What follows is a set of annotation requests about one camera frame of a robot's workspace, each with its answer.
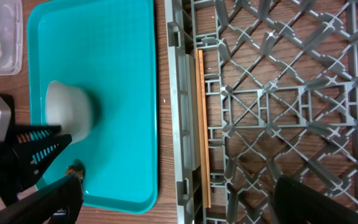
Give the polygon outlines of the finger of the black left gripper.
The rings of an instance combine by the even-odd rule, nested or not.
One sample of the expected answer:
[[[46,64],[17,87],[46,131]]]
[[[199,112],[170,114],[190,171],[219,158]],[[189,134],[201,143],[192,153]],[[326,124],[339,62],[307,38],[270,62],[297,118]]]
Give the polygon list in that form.
[[[70,134],[63,134],[13,146],[12,150],[18,166],[20,191],[35,185],[71,141]]]
[[[61,131],[60,125],[28,125],[20,124],[11,128],[6,135],[9,144],[22,144],[41,140],[57,135]]]

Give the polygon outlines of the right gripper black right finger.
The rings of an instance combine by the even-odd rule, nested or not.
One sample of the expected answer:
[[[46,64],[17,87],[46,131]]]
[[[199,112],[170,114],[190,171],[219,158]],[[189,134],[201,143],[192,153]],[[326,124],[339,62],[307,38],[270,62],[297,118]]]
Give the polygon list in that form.
[[[358,224],[358,213],[306,185],[281,175],[273,194],[280,223]]]

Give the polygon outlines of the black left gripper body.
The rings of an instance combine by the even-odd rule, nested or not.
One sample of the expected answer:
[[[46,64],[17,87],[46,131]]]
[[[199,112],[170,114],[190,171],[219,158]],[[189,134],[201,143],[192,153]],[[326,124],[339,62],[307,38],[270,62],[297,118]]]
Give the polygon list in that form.
[[[19,201],[19,166],[14,152],[18,144],[0,142],[0,198],[5,206]]]

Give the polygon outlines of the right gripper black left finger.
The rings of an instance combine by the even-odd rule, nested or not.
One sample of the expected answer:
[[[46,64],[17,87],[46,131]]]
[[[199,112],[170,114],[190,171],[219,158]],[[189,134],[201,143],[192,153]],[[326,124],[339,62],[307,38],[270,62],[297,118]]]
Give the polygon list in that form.
[[[0,210],[0,224],[75,223],[82,204],[81,180],[70,174]]]

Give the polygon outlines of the brown food scrap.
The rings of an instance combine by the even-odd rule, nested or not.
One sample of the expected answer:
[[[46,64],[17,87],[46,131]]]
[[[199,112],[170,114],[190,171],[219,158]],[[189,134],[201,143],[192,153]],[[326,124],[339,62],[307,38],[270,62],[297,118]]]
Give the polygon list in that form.
[[[65,175],[74,174],[81,181],[85,178],[85,167],[79,160],[75,160],[74,163],[67,167]]]

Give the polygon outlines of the grey bowl with rice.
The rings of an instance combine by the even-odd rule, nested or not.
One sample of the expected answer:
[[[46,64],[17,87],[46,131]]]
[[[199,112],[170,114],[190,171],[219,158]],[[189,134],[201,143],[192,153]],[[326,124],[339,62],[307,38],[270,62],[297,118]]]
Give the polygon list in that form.
[[[45,116],[49,125],[59,125],[61,134],[69,134],[76,144],[93,128],[93,109],[89,96],[77,86],[52,81],[45,100]]]

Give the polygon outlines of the wooden chopstick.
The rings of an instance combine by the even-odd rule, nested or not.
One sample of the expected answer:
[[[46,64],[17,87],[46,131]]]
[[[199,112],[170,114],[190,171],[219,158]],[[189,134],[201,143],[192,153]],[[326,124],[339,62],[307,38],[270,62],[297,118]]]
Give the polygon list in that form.
[[[211,178],[210,178],[210,168],[209,168],[209,149],[208,149],[208,124],[206,117],[206,90],[205,90],[205,78],[204,78],[204,61],[203,61],[203,51],[201,49],[197,50],[198,53],[198,65],[200,71],[200,87],[201,87],[201,107],[202,107],[202,119],[203,119],[203,134],[204,134],[204,157],[205,157],[205,167],[206,167],[206,186],[207,186],[207,197],[208,197],[208,208],[211,208]]]
[[[198,48],[195,49],[195,66],[196,66],[196,95],[197,95],[197,110],[198,110],[198,129],[200,142],[200,166],[201,166],[201,188],[203,194],[203,208],[208,208],[208,186],[207,186],[207,171],[206,171],[206,154],[204,145],[204,124],[203,124],[203,106],[201,95],[201,76],[200,76],[200,57]]]

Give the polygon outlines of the grey dishwasher rack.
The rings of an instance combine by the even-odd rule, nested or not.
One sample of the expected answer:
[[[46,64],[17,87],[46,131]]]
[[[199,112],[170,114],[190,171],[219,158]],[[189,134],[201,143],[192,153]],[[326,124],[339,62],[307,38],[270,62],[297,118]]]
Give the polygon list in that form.
[[[281,175],[358,213],[358,1],[166,1],[165,21],[178,223],[276,223]]]

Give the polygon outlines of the clear plastic bin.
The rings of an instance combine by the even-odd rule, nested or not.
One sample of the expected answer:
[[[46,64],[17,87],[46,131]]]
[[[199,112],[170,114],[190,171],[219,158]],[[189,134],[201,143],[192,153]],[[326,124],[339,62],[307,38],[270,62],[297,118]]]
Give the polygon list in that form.
[[[0,76],[16,75],[22,68],[23,7],[21,0],[0,0]]]

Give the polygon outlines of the teal serving tray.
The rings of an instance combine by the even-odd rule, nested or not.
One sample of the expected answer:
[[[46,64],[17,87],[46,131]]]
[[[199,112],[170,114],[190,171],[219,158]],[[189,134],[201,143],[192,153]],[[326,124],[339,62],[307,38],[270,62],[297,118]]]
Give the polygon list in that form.
[[[68,146],[37,182],[85,165],[87,206],[142,214],[158,195],[157,60],[151,0],[47,1],[27,23],[32,124],[46,122],[52,81],[81,88],[96,122]]]

